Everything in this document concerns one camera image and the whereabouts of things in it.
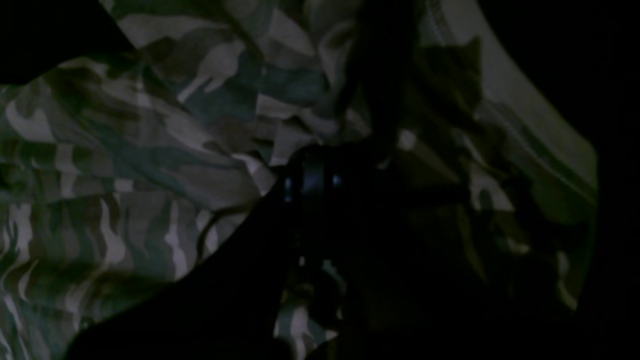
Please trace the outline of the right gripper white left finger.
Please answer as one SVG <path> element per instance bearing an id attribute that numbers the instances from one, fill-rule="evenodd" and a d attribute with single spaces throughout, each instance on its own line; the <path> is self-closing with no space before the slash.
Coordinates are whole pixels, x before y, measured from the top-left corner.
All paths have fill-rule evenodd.
<path id="1" fill-rule="evenodd" d="M 339 326 L 328 202 L 341 178 L 330 146 L 295 153 L 281 177 L 215 253 L 148 300 L 83 330 L 67 360 L 290 360 L 274 338 L 282 294 L 314 321 Z"/>

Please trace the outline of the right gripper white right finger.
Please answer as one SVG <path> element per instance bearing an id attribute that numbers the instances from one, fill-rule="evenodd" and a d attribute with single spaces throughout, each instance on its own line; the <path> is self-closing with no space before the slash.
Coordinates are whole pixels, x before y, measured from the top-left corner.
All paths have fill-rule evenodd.
<path id="1" fill-rule="evenodd" d="M 439 210 L 463 210 L 460 182 L 414 186 L 392 159 L 365 146 L 305 149 L 305 258 L 334 266 L 345 285 L 314 301 L 336 337 L 309 360 L 496 360 L 492 297 L 469 265 L 439 247 Z"/>

